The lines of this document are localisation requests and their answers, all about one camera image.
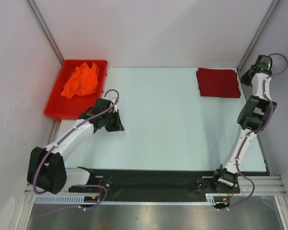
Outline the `dark red t shirt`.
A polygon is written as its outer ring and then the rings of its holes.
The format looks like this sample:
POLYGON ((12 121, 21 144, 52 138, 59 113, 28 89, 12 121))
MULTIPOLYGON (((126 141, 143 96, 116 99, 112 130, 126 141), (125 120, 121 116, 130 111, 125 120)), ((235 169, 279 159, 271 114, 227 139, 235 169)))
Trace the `dark red t shirt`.
POLYGON ((199 68, 196 78, 202 97, 241 97, 238 76, 234 70, 199 68))

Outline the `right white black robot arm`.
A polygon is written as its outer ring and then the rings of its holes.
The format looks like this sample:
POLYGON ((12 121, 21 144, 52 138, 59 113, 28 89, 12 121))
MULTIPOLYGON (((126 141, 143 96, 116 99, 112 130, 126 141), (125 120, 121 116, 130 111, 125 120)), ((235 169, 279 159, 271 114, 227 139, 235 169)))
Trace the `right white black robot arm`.
POLYGON ((252 95, 238 116, 239 128, 233 147, 219 169, 215 170, 212 188, 217 192, 224 192, 237 184, 240 165, 250 143, 265 129, 276 109, 277 103, 272 101, 269 92, 272 66, 271 56, 259 55, 255 64, 241 77, 242 84, 252 87, 252 95))

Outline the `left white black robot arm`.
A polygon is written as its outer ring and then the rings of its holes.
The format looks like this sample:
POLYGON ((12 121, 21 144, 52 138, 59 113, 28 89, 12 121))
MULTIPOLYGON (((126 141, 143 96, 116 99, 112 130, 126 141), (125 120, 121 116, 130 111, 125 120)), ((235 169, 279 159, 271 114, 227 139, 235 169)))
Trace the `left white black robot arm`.
POLYGON ((123 131, 117 108, 118 98, 98 98, 94 106, 84 111, 73 126, 59 139, 47 146, 35 147, 30 154, 27 182, 36 194, 57 194, 64 187, 80 186, 91 192, 96 187, 95 178, 83 167, 67 169, 65 162, 75 149, 98 130, 123 131))

